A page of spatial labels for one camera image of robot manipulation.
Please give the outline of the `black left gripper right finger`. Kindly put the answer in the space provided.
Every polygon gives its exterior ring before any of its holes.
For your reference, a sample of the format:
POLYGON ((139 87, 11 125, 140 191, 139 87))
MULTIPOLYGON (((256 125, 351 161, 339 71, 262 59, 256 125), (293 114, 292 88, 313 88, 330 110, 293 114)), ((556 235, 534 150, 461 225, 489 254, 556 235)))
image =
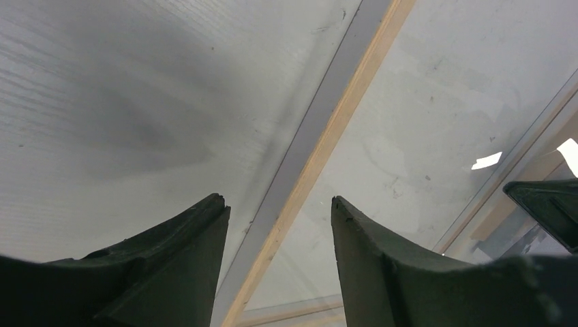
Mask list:
POLYGON ((469 264, 425 249, 336 196, 331 227, 349 326, 576 326, 577 258, 469 264))

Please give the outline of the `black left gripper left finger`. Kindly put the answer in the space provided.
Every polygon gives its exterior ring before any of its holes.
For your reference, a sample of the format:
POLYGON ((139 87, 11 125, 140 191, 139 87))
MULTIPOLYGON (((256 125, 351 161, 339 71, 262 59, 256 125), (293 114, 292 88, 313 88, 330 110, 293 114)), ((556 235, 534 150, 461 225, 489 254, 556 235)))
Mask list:
POLYGON ((230 207, 216 193, 79 260, 1 258, 2 326, 209 326, 230 207))

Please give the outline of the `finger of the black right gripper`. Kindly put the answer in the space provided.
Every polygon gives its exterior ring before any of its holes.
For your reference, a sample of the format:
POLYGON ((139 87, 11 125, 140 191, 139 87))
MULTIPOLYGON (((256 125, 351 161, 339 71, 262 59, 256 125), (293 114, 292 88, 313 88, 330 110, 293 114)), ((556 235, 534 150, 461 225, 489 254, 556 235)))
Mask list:
POLYGON ((577 253, 577 179, 511 181, 502 191, 568 252, 577 253))

